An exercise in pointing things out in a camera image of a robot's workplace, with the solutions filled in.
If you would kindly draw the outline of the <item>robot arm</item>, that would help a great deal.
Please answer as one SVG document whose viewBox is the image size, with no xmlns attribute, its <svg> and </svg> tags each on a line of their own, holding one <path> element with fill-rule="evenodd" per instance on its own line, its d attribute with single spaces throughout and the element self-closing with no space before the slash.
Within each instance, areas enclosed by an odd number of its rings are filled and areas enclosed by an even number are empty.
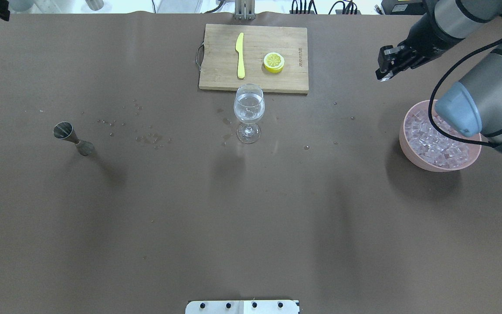
<svg viewBox="0 0 502 314">
<path fill-rule="evenodd" d="M 375 75 L 384 82 L 406 69 L 416 69 L 437 59 L 482 25 L 502 18 L 502 0 L 425 0 L 425 14 L 406 40 L 379 50 Z M 487 139 L 478 145 L 502 153 L 502 38 L 463 57 L 489 54 L 435 101 L 431 108 L 458 133 Z"/>
</svg>

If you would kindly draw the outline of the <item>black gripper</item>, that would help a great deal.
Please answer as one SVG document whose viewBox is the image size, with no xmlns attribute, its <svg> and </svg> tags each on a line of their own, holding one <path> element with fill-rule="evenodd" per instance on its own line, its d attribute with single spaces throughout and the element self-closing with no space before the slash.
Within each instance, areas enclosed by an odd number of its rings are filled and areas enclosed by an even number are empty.
<svg viewBox="0 0 502 314">
<path fill-rule="evenodd" d="M 382 46 L 378 55 L 379 82 L 386 82 L 407 69 L 416 69 L 441 56 L 441 38 L 438 32 L 411 32 L 398 46 Z"/>
</svg>

